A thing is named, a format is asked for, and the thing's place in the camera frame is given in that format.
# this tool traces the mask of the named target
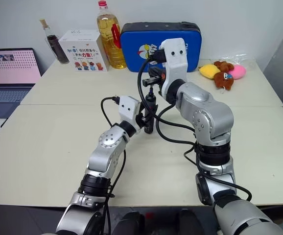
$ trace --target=laptop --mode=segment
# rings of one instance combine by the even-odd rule
[[[0,118],[8,118],[40,79],[32,48],[0,49]]]

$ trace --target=pink plush toy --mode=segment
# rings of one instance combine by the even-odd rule
[[[228,72],[234,80],[241,79],[246,74],[246,69],[242,65],[234,65],[234,69]]]

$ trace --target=brown bottle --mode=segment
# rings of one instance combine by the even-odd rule
[[[64,51],[62,50],[57,36],[51,31],[51,29],[47,25],[45,19],[40,19],[40,23],[42,23],[42,26],[43,26],[44,31],[45,31],[46,36],[47,36],[49,46],[50,46],[52,52],[54,53],[55,57],[62,64],[68,63],[69,60],[68,60],[67,56],[65,55]]]

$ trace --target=white box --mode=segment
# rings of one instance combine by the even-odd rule
[[[69,30],[59,43],[75,71],[108,70],[99,30]]]

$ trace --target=teddy bear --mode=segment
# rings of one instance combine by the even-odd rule
[[[234,65],[227,63],[226,61],[215,61],[213,63],[221,72],[229,72],[234,69]]]
[[[214,75],[215,86],[218,88],[225,88],[226,90],[230,90],[231,86],[234,83],[234,79],[232,75],[226,72],[218,72]]]

